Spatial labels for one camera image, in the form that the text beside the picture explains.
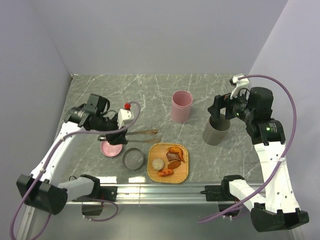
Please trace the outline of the grey cylindrical container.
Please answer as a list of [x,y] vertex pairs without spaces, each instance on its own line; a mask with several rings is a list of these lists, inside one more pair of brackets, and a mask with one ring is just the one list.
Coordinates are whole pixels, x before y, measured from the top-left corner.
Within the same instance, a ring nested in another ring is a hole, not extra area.
[[211,116],[205,129],[202,133],[203,141],[210,146],[217,146],[221,143],[223,138],[227,135],[230,129],[231,123],[225,118],[224,114],[221,114],[218,120],[214,120]]

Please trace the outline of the metal food tongs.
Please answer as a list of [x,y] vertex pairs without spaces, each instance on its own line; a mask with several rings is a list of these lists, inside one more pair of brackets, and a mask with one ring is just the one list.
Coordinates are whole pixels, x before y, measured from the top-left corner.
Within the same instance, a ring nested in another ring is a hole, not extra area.
[[160,136],[157,136],[158,131],[158,129],[132,131],[127,132],[126,137],[129,137],[129,143],[157,144],[162,140]]

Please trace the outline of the white steamed bun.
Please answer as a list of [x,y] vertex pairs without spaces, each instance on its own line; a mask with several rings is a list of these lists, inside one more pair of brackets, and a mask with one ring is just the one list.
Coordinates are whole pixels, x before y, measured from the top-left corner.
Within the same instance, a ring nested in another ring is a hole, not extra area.
[[165,162],[161,158],[156,158],[151,163],[152,167],[156,171],[160,171],[165,167]]

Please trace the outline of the roasted chicken wing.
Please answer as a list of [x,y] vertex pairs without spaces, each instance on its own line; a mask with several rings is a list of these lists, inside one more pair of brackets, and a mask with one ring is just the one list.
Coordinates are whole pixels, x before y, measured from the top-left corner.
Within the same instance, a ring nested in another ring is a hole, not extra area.
[[169,147],[169,148],[167,149],[167,152],[169,152],[169,153],[177,153],[177,154],[179,154],[181,161],[182,161],[182,162],[185,161],[185,160],[184,160],[184,152],[183,152],[183,150],[182,150],[180,147],[178,147],[178,146],[171,146],[171,147]]

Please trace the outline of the brown sausage piece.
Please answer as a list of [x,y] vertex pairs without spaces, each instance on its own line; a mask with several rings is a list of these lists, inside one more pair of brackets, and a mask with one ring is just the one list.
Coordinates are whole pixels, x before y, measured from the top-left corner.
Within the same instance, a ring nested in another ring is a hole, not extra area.
[[176,169],[177,167],[179,167],[181,165],[181,162],[180,161],[172,161],[168,164],[167,168],[168,169],[171,169],[171,170],[174,170]]

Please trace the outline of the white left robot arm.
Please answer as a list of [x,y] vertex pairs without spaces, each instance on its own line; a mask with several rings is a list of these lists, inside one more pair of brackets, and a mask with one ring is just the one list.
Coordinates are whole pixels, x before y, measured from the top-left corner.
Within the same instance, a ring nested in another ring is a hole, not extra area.
[[22,203],[50,215],[59,214],[66,203],[86,197],[96,201],[101,197],[101,182],[97,177],[83,174],[75,180],[61,182],[63,171],[72,154],[86,135],[101,135],[111,145],[127,144],[128,127],[136,122],[138,113],[125,103],[110,118],[110,101],[90,94],[86,103],[72,107],[66,114],[58,137],[49,151],[29,175],[21,175],[17,182]]

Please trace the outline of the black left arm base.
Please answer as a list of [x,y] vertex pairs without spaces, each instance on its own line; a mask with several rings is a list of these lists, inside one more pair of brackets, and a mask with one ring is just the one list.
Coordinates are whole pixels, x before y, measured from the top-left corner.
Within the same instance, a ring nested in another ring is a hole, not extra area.
[[98,200],[108,200],[112,203],[116,202],[118,187],[117,186],[101,186],[96,195],[81,196],[72,203],[81,203],[81,212],[84,216],[97,217],[100,216],[104,209],[107,208],[107,202],[90,203],[90,198]]

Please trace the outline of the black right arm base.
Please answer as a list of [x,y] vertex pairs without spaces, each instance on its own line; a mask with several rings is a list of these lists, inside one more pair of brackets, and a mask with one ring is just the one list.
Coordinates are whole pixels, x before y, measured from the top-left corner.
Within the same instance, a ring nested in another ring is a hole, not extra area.
[[[218,210],[220,212],[240,201],[237,197],[225,193],[221,185],[205,185],[204,190],[202,190],[200,194],[205,195],[205,200],[207,202],[217,202]],[[223,217],[231,217],[232,219],[239,218],[247,212],[249,212],[249,210],[244,205],[240,205],[231,212],[226,213]]]

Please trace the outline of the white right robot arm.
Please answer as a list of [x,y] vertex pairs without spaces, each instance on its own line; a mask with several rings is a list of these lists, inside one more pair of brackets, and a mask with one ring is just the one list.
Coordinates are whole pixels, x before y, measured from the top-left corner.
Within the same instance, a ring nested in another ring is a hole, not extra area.
[[301,210],[290,181],[285,157],[286,143],[282,124],[272,118],[274,96],[264,87],[253,87],[248,95],[217,95],[208,108],[215,122],[225,109],[225,119],[238,118],[246,125],[261,165],[265,191],[261,196],[239,175],[225,176],[220,193],[226,200],[237,198],[250,211],[251,222],[258,232],[291,230],[310,221]]

